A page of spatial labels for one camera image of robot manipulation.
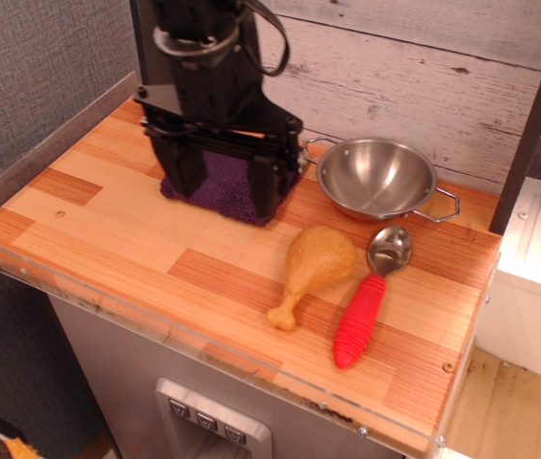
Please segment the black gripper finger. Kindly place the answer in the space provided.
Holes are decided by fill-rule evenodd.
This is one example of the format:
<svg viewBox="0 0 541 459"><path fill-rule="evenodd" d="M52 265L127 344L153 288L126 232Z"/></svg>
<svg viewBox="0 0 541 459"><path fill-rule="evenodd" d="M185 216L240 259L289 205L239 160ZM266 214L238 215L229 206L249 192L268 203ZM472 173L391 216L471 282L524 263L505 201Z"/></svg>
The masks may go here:
<svg viewBox="0 0 541 459"><path fill-rule="evenodd" d="M248 166L250 199L253 205L251 222L266 225L294 185L294 171L285 161L254 156Z"/></svg>
<svg viewBox="0 0 541 459"><path fill-rule="evenodd" d="M164 172L161 191L167 197L191 197L206 180L203 149L188 136L152 137Z"/></svg>

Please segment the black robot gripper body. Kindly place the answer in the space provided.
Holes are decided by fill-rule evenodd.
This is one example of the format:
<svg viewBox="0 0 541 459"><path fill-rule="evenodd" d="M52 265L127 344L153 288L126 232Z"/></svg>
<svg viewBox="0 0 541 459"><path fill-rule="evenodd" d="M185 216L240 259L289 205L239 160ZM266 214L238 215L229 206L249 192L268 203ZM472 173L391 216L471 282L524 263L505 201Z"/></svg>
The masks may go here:
<svg viewBox="0 0 541 459"><path fill-rule="evenodd" d="M260 61L254 40L159 40L168 57L172 84L143 85L145 133L152 137L188 136L203 151L249 163L254 156L285 161L294 175L302 170L298 135L302 121L264 94L265 77L287 67L290 49L278 65Z"/></svg>

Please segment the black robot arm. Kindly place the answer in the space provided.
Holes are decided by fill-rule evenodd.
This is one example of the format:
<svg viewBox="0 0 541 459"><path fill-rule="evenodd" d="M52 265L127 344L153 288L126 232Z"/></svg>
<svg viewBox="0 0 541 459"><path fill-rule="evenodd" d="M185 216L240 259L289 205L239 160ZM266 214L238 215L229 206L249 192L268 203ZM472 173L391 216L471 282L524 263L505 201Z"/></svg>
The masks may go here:
<svg viewBox="0 0 541 459"><path fill-rule="evenodd" d="M164 172L163 196L265 226L305 164L303 123L269 100L264 77L287 67L261 61L255 18L280 34L259 1L156 1L155 46L166 60L163 82L139 87L135 100Z"/></svg>

